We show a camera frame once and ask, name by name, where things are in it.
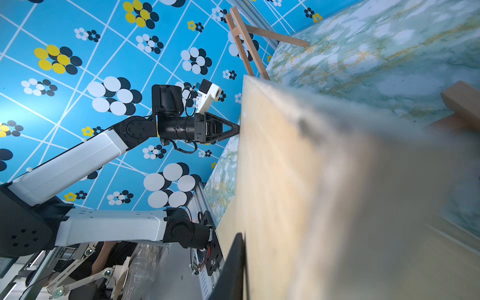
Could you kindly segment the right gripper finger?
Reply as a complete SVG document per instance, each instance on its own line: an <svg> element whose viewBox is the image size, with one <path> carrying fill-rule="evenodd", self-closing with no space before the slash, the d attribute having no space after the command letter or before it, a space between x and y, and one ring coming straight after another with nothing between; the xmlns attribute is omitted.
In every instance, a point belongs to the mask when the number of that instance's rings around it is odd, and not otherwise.
<svg viewBox="0 0 480 300"><path fill-rule="evenodd" d="M224 268L208 300L242 300L246 250L243 235L234 237Z"/></svg>

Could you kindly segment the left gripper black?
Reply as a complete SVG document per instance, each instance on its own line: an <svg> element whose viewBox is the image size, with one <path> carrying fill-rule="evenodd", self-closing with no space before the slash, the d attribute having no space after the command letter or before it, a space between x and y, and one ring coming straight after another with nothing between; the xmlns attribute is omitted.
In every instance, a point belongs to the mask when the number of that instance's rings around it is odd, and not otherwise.
<svg viewBox="0 0 480 300"><path fill-rule="evenodd" d="M201 144L210 144L232 138L240 133L240 125L210 114L194 115L194 140Z"/></svg>

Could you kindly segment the plywood board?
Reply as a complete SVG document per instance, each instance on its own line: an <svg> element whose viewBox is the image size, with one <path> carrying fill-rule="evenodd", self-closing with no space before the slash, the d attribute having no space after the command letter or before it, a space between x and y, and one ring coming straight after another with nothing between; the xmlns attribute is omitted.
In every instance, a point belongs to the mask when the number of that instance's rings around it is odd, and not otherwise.
<svg viewBox="0 0 480 300"><path fill-rule="evenodd" d="M441 213L479 142L245 77L235 195L243 300L477 300L480 241Z"/></svg>

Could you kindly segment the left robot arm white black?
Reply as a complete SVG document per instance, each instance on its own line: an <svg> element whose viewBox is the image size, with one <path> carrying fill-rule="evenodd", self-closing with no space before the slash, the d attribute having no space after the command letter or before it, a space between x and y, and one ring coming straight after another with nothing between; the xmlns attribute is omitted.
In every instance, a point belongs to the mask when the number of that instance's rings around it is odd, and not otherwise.
<svg viewBox="0 0 480 300"><path fill-rule="evenodd" d="M97 211L75 208L84 191L66 192L75 183L135 149L150 138L164 146L178 141L211 144L240 132L239 125L211 114L221 88L203 81L194 99L185 88L152 87L152 113L131 116L97 133L14 181L1 185L1 256L18 258L55 247L98 241L177 243L205 249L214 238L213 227L194 222L184 210L199 180L186 168L172 165L146 179L152 211ZM179 183L177 193L168 190ZM175 196L181 198L176 203Z"/></svg>

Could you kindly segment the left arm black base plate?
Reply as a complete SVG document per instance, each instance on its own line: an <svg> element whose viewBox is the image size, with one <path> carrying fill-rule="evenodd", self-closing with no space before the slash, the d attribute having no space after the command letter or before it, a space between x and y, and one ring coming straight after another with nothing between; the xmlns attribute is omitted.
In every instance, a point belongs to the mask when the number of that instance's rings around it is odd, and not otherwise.
<svg viewBox="0 0 480 300"><path fill-rule="evenodd" d="M214 225L211 222L205 222L205 225L210 229L210 241L205 248L192 250L192 261L199 272L206 271L208 276L212 276L220 268L223 252Z"/></svg>

